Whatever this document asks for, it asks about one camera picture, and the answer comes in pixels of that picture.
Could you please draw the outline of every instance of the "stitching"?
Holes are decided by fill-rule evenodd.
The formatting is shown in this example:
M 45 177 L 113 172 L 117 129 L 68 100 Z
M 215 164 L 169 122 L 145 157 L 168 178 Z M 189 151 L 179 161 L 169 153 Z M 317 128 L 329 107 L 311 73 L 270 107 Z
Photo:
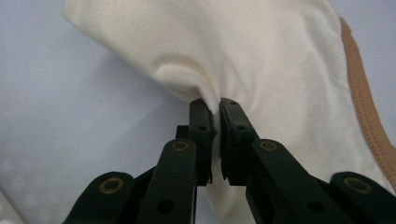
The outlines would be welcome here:
M 341 19 L 342 26 L 342 37 L 345 43 L 345 52 L 346 52 L 346 64 L 347 64 L 347 76 L 349 79 L 349 85 L 352 91 L 352 100 L 355 103 L 355 107 L 358 113 L 358 119 L 361 122 L 361 128 L 363 130 L 364 135 L 366 136 L 366 141 L 370 149 L 372 150 L 375 159 L 377 160 L 379 166 L 385 173 L 386 177 L 389 179 L 391 185 L 396 189 L 396 171 L 394 170 L 391 162 L 389 162 L 389 158 L 385 156 L 384 150 L 378 143 L 377 137 L 375 135 L 373 129 L 373 123 L 368 119 L 367 115 L 367 102 L 363 100 L 363 94 L 361 93 L 361 89 L 364 88 L 361 86 L 357 79 L 357 75 L 359 74 L 359 69 L 356 68 L 357 56 L 356 52 L 354 52 L 353 47 L 354 43 L 350 35 L 350 29 L 347 26 L 347 23 Z

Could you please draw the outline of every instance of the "wrinkled fabric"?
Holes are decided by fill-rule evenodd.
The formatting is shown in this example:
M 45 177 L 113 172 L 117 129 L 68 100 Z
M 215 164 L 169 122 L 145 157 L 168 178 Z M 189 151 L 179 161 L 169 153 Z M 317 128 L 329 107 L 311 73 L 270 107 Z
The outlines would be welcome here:
M 391 190 L 362 135 L 327 1 L 65 0 L 64 16 L 176 97 L 203 98 L 218 131 L 219 100 L 233 99 L 311 175 L 352 171 Z M 254 223 L 245 189 L 222 179 L 219 137 L 207 198 L 222 223 Z

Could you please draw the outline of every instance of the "rivet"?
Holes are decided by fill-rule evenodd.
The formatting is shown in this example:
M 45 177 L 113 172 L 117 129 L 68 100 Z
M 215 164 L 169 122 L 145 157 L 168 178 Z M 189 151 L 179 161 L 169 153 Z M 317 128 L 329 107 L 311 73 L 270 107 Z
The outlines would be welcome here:
M 369 184 L 356 177 L 346 177 L 344 179 L 344 184 L 361 194 L 369 194 L 373 191 L 373 188 Z
M 123 180 L 117 176 L 110 177 L 103 181 L 99 190 L 104 194 L 113 194 L 123 188 Z
M 172 145 L 172 149 L 175 151 L 184 151 L 186 149 L 189 149 L 189 147 L 190 147 L 189 144 L 186 142 L 175 142 Z
M 262 142 L 260 147 L 267 151 L 275 151 L 277 150 L 277 145 L 272 142 Z

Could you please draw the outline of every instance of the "tan fabric edge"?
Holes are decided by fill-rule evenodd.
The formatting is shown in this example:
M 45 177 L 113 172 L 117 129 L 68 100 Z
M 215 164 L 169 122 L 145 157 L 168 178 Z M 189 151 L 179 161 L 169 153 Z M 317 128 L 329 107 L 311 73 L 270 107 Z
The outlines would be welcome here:
M 376 112 L 358 45 L 344 19 L 340 19 L 340 22 L 346 52 L 347 78 L 359 123 L 379 167 L 396 190 L 396 147 L 390 143 Z

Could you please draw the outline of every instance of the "white table surface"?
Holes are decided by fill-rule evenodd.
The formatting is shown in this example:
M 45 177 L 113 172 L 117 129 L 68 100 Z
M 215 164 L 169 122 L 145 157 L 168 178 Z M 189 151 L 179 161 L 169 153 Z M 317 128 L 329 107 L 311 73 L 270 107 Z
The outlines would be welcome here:
M 396 145 L 396 2 L 332 0 L 351 26 Z M 62 18 L 62 1 L 0 0 L 0 223 L 61 223 L 97 176 L 138 176 L 188 104 Z M 196 223 L 218 223 L 200 190 Z

